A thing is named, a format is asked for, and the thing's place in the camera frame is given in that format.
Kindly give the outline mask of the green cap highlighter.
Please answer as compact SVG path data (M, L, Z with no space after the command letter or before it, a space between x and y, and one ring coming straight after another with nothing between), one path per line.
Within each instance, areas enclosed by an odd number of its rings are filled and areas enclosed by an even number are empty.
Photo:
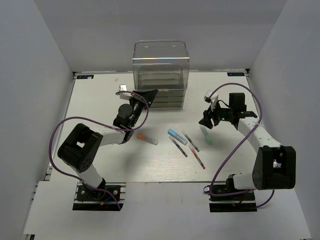
M200 125L199 128L200 128L202 134L204 135L206 142L209 145L211 145L213 143L213 140L212 140L209 132L207 131L207 129L203 125Z

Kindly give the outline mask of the blue cap highlighter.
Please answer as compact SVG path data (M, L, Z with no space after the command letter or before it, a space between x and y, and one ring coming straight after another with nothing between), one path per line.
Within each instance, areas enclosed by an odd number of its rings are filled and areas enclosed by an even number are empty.
M167 133L174 138L175 140L179 141L180 143L182 143L183 145L187 145L187 140L182 137L181 135L179 135L176 131L174 131L173 129L169 128Z

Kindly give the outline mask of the orange cap highlighter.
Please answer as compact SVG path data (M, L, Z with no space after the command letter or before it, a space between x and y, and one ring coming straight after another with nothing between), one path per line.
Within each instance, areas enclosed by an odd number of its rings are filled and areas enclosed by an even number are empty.
M139 139L139 140L142 140L144 142L153 144L153 145L157 145L158 144L158 140L156 140L156 139L154 139L152 137L146 136L144 134L137 134L136 138Z

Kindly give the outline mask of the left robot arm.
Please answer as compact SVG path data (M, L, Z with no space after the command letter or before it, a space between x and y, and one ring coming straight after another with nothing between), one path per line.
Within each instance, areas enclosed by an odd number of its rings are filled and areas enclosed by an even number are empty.
M111 126L81 117L81 120L103 126L103 129L93 130L83 123L78 123L58 149L57 156L77 174L77 178L86 186L88 193L99 200L105 196L106 181L99 175L93 161L99 147L106 145L121 145L127 143L134 131L143 110L149 111L158 90L127 91L121 85L116 94L128 103L118 108L118 113Z

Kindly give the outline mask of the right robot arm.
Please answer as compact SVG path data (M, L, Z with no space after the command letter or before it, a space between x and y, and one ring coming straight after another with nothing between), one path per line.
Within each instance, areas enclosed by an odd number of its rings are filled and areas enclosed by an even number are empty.
M219 104L218 94L208 91L204 100L210 104L199 124L212 129L220 122L229 122L244 135L256 152L249 173L231 174L226 180L226 195L236 200L245 190L293 189L296 184L296 151L275 140L259 124L258 116L248 111L244 93L230 93L226 107Z

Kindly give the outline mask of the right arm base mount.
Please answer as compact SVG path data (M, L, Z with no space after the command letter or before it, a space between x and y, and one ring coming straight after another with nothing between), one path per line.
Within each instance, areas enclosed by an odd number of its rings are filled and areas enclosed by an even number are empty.
M256 198L253 192L231 196L212 196L209 190L209 185L203 188L203 192L209 195L209 211L211 213L244 213L257 211Z

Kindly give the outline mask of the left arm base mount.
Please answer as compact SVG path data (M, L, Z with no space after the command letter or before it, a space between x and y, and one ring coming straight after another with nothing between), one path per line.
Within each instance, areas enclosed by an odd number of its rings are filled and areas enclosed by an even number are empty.
M96 192L87 188L81 183L77 184L72 210L73 211L93 211L93 212L119 212L125 203L126 183L106 183L105 189L109 191L113 197L106 192Z

